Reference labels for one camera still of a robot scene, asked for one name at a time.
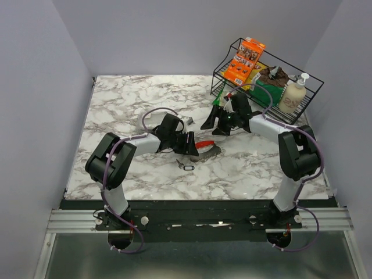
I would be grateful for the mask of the metal keyring coil red holder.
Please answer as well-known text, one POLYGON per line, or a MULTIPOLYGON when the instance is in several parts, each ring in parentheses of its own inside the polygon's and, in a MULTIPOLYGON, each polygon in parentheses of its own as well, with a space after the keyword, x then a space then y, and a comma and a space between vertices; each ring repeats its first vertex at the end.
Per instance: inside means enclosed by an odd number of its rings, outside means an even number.
POLYGON ((213 140, 199 141, 195 144, 198 156, 189 156, 193 163, 205 162, 221 153, 221 148, 213 140))

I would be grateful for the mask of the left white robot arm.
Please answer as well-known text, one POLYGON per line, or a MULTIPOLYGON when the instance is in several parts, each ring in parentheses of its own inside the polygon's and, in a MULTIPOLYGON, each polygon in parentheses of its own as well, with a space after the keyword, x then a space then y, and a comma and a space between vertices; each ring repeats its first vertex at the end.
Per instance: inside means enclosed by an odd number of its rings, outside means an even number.
POLYGON ((101 197, 110 212, 109 223, 115 229, 128 225, 129 216, 125 212, 128 202, 121 184, 133 158, 165 149, 180 155, 199 155, 194 132, 186 132, 184 121, 169 113, 158 126, 141 135, 120 138, 114 133, 105 134, 87 160, 85 171, 92 180, 101 183, 101 197))

